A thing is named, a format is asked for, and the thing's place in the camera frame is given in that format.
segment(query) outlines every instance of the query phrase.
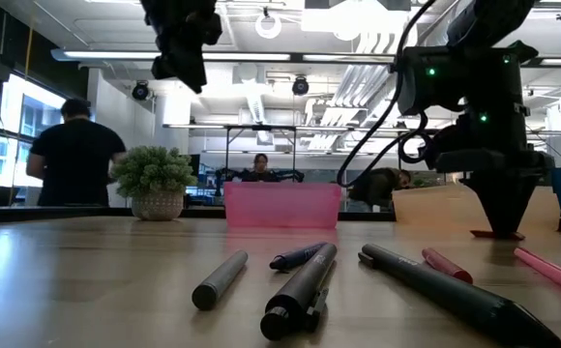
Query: white planter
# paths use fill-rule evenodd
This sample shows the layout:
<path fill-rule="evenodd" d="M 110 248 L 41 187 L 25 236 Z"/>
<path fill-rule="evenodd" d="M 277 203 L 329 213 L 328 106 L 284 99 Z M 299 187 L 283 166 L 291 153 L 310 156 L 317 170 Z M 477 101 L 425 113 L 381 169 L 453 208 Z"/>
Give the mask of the white planter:
<path fill-rule="evenodd" d="M 178 218 L 183 209 L 182 193 L 158 192 L 133 198 L 133 214 L 142 220 L 171 221 Z"/>

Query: pink plastic bin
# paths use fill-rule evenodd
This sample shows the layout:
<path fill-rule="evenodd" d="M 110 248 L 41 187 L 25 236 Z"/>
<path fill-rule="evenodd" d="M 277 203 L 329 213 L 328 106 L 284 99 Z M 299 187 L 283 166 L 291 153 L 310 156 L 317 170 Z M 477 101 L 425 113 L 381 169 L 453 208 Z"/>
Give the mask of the pink plastic bin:
<path fill-rule="evenodd" d="M 229 227 L 337 227 L 340 187 L 334 184 L 225 183 Z"/>

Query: gray marker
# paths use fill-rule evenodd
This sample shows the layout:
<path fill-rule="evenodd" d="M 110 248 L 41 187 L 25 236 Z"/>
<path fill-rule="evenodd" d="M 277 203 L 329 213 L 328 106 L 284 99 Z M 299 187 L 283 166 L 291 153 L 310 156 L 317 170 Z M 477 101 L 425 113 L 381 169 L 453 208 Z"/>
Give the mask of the gray marker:
<path fill-rule="evenodd" d="M 234 253 L 194 289 L 192 303 L 201 310 L 214 308 L 248 259 L 249 255 L 242 250 Z"/>

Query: pink marker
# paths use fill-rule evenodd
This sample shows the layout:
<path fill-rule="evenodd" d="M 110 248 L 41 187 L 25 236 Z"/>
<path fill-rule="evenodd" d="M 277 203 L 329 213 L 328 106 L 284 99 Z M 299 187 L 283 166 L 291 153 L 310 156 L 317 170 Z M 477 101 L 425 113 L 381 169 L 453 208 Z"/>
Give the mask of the pink marker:
<path fill-rule="evenodd" d="M 423 250 L 423 257 L 425 261 L 433 267 L 436 271 L 439 271 L 445 275 L 455 277 L 459 280 L 463 280 L 466 283 L 471 284 L 474 282 L 472 275 L 467 271 L 457 266 L 453 261 L 444 257 L 444 255 L 428 247 Z"/>
<path fill-rule="evenodd" d="M 561 286 L 561 267 L 543 260 L 522 247 L 515 249 L 515 255 L 538 273 Z"/>

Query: wooden table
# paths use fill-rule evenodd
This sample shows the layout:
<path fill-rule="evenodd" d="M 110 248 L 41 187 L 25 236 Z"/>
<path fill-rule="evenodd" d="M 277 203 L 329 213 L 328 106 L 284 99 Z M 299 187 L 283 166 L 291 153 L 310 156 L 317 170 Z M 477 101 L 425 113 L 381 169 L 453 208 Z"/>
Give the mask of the wooden table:
<path fill-rule="evenodd" d="M 558 233 L 527 237 L 525 247 L 561 264 Z M 263 308 L 290 275 L 271 272 L 268 263 L 321 240 L 339 246 L 327 319 L 316 334 L 269 343 L 259 331 Z M 0 348 L 496 346 L 359 265 L 365 243 L 417 260 L 423 247 L 435 247 L 479 286 L 525 305 L 561 337 L 561 288 L 516 261 L 510 242 L 382 222 L 341 222 L 326 232 L 227 230 L 221 219 L 86 217 L 0 225 Z M 248 269 L 215 311 L 198 312 L 192 289 L 238 248 L 250 255 Z"/>

